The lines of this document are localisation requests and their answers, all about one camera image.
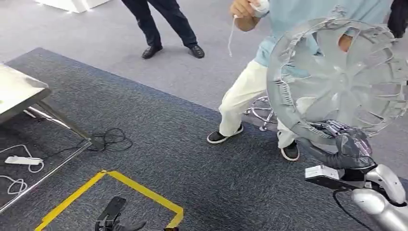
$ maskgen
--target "light blue shirt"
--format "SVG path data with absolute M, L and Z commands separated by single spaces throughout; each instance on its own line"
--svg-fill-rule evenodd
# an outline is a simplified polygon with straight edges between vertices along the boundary
M 272 33 L 259 45 L 255 61 L 268 66 L 277 40 L 294 26 L 323 17 L 338 16 L 368 24 L 381 24 L 390 10 L 391 0 L 269 0 Z

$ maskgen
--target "yellow tape square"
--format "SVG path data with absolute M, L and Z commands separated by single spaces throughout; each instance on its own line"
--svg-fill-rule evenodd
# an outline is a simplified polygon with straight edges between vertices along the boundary
M 176 213 L 174 218 L 170 221 L 170 223 L 167 225 L 167 228 L 174 228 L 177 227 L 181 220 L 183 220 L 184 217 L 184 211 L 183 208 L 176 205 L 175 203 L 167 200 L 166 198 L 160 196 L 159 194 L 149 190 L 148 188 L 144 187 L 143 185 L 135 182 L 134 180 L 122 175 L 121 173 L 117 171 L 101 171 L 97 173 L 94 177 L 92 177 L 88 182 L 86 182 L 84 185 L 82 185 L 79 189 L 77 189 L 73 194 L 71 194 L 69 197 L 67 197 L 62 203 L 60 203 L 58 206 L 56 206 L 53 210 L 51 210 L 41 221 L 42 223 L 38 225 L 35 229 L 35 231 L 41 231 L 43 228 L 45 228 L 48 224 L 51 223 L 53 219 L 55 219 L 58 215 L 60 215 L 74 200 L 79 198 L 84 192 L 86 192 L 92 185 L 97 183 L 102 177 L 105 175 L 109 175 L 116 180 L 124 183 L 128 187 L 140 192 L 142 195 L 154 200 L 155 202 L 161 204 L 162 206 L 166 207 L 167 209 L 173 211 Z

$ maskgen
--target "clear plastic disc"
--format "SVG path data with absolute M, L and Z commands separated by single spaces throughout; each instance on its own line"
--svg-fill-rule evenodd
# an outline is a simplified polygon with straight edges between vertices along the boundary
M 347 51 L 340 39 L 349 42 Z M 387 28 L 345 19 L 315 19 L 285 33 L 272 51 L 267 82 L 279 120 L 321 144 L 334 140 L 311 122 L 334 119 L 376 134 L 407 109 L 408 64 L 394 44 Z

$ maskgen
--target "black shoe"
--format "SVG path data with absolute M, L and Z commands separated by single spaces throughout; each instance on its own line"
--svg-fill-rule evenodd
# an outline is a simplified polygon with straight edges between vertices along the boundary
M 193 47 L 190 47 L 190 50 L 192 52 L 192 55 L 196 57 L 197 59 L 204 58 L 205 53 L 203 49 L 199 45 L 195 45 Z
M 141 55 L 141 57 L 142 57 L 143 59 L 150 59 L 150 58 L 152 58 L 157 52 L 161 51 L 162 49 L 163 49 L 162 46 L 160 46 L 160 47 L 157 47 L 157 46 L 149 47 L 149 48 L 147 48 L 147 49 L 143 52 L 143 54 Z
M 296 142 L 291 143 L 291 145 L 282 148 L 280 153 L 283 155 L 283 158 L 289 161 L 296 161 L 299 159 L 299 149 L 297 148 Z
M 240 128 L 232 136 L 238 135 L 242 131 L 243 131 L 243 126 L 240 125 Z M 215 131 L 207 136 L 207 142 L 212 143 L 212 144 L 222 143 L 226 141 L 229 137 L 232 137 L 232 136 L 223 136 L 221 135 L 221 133 L 219 133 L 219 131 Z

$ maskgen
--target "white controller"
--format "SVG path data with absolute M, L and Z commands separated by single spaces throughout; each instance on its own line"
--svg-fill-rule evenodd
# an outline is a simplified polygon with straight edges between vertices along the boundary
M 269 0 L 258 0 L 259 6 L 255 6 L 252 3 L 250 5 L 255 10 L 255 17 L 261 18 L 265 16 L 269 12 Z
M 16 164 L 16 165 L 39 165 L 42 163 L 41 158 L 34 157 L 20 157 L 20 156 L 9 156 L 6 161 L 7 164 Z

